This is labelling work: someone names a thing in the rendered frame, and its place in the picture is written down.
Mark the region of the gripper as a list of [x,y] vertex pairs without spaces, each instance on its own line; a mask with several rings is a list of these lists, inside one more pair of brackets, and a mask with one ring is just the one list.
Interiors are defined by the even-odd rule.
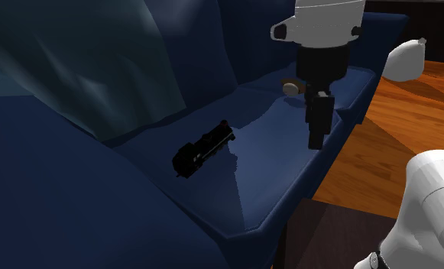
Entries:
[[322,149],[324,136],[330,134],[335,97],[324,91],[345,76],[349,55],[348,44],[328,48],[299,45],[297,48],[296,75],[307,83],[305,122],[309,123],[308,148],[311,150]]

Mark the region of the beige and brown round object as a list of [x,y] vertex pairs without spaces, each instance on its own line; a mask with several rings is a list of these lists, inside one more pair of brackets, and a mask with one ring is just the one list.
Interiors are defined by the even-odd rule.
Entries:
[[283,93],[287,96],[298,96],[306,91],[306,84],[294,78],[285,78],[281,81]]

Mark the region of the dark blue sofa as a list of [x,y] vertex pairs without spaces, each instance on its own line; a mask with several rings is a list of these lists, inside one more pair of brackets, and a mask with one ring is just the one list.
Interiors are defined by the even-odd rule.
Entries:
[[[0,269],[269,269],[278,239],[368,110],[408,18],[349,29],[330,134],[308,148],[297,44],[271,27],[297,2],[145,0],[185,108],[100,141],[0,69]],[[222,120],[235,140],[189,178],[172,159]]]

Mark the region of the white rounded object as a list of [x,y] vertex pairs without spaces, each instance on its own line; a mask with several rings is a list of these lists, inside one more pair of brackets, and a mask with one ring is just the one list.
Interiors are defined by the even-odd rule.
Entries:
[[394,82],[418,79],[424,71],[425,52],[424,37],[402,43],[389,53],[382,76]]

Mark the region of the black toy train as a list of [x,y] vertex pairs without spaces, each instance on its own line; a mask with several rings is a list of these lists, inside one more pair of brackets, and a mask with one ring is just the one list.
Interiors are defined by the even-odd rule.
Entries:
[[230,141],[235,140],[232,128],[226,120],[193,143],[182,146],[172,159],[177,177],[189,178],[205,161],[224,148]]

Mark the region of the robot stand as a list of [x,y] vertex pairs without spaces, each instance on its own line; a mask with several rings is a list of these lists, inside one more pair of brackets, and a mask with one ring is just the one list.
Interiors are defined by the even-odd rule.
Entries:
[[271,269],[353,269],[378,250],[395,222],[304,198],[282,231]]

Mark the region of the teal cushion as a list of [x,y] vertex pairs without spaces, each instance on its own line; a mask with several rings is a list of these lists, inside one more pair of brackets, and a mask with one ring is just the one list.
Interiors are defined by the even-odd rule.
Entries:
[[0,69],[100,141],[186,106],[145,0],[0,0]]

